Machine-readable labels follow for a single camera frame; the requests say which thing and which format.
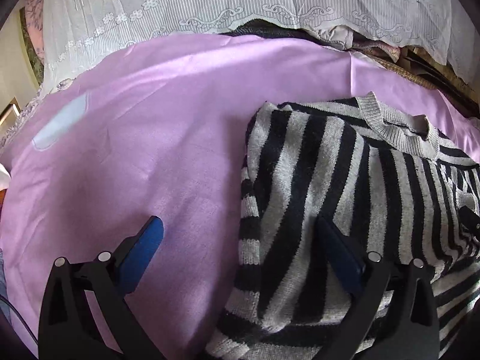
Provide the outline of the black grey striped sweater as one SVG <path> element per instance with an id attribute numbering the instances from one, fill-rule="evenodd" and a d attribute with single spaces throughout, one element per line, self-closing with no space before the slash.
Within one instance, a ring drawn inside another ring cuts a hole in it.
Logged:
<path id="1" fill-rule="evenodd" d="M 202 359 L 312 359 L 352 303 L 326 259 L 318 216 L 364 251 L 433 269 L 439 351 L 479 300 L 479 165 L 427 117 L 374 94 L 274 105 L 253 116 L 241 168 L 239 265 Z"/>

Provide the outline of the pile of clothes under lace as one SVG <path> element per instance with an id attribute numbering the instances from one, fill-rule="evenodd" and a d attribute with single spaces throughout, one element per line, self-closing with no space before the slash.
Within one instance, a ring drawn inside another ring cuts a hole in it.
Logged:
<path id="1" fill-rule="evenodd" d="M 297 38 L 337 50 L 357 50 L 366 55 L 388 59 L 392 63 L 397 63 L 401 55 L 400 47 L 390 46 L 383 41 L 369 40 L 344 25 L 310 31 L 302 28 L 284 28 L 262 19 L 253 19 L 224 35 L 230 37 L 255 35 L 266 39 Z"/>

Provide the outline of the purple bed sheet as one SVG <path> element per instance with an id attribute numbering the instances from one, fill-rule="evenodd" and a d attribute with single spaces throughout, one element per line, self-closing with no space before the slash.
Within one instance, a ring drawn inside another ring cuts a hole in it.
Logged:
<path id="1" fill-rule="evenodd" d="M 12 322 L 38 330 L 53 262 L 114 250 L 152 216 L 165 238 L 127 302 L 169 359 L 200 350 L 237 265 L 247 124 L 265 103 L 374 92 L 425 115 L 471 158 L 479 131 L 440 93 L 363 58 L 300 39 L 178 35 L 119 50 L 45 97 L 1 153 Z"/>

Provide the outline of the woven bamboo mat edge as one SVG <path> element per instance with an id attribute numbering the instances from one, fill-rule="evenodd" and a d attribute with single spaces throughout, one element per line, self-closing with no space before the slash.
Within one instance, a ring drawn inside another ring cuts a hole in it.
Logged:
<path id="1" fill-rule="evenodd" d="M 370 57 L 411 82 L 437 89 L 462 116 L 479 118 L 479 94 L 457 76 L 449 64 L 435 62 L 424 49 L 403 47 L 396 61 L 383 50 L 375 51 Z"/>

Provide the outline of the white lace cover cloth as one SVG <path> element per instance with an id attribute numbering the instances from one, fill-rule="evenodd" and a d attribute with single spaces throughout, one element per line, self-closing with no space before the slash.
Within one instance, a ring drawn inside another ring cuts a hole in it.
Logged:
<path id="1" fill-rule="evenodd" d="M 80 97 L 81 128 L 144 105 L 130 126 L 146 133 L 159 116 L 173 141 L 212 126 L 239 143 L 264 102 L 309 104 L 375 94 L 423 115 L 458 148 L 479 157 L 479 130 L 439 91 L 416 87 L 351 50 L 297 38 L 230 37 L 250 20 L 319 31 L 344 25 L 393 47 L 421 47 L 479 81 L 479 32 L 459 0 L 43 0 L 41 88 L 1 133 L 27 148 Z"/>

